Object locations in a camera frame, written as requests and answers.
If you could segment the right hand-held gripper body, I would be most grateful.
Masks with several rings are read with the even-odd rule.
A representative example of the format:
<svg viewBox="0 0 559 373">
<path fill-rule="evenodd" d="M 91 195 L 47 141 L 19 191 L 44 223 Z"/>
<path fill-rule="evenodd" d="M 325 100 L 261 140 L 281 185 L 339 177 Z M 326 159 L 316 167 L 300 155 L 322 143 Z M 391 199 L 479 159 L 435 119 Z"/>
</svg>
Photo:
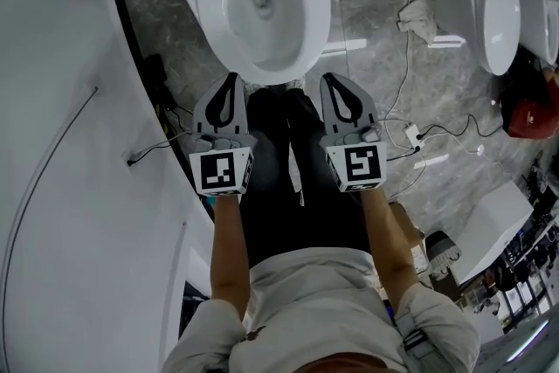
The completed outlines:
<svg viewBox="0 0 559 373">
<path fill-rule="evenodd" d="M 387 145 L 375 127 L 344 136 L 325 135 L 321 146 L 340 191 L 370 190 L 387 178 Z"/>
</svg>

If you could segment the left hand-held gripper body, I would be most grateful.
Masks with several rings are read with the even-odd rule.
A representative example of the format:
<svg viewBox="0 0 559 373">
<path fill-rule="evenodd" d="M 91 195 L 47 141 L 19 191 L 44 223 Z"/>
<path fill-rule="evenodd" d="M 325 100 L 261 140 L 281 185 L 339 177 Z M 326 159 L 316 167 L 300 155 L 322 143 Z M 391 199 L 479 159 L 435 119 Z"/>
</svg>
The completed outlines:
<svg viewBox="0 0 559 373">
<path fill-rule="evenodd" d="M 192 141 L 189 159 L 198 194 L 219 197 L 246 192 L 254 164 L 254 136 L 194 133 Z"/>
</svg>

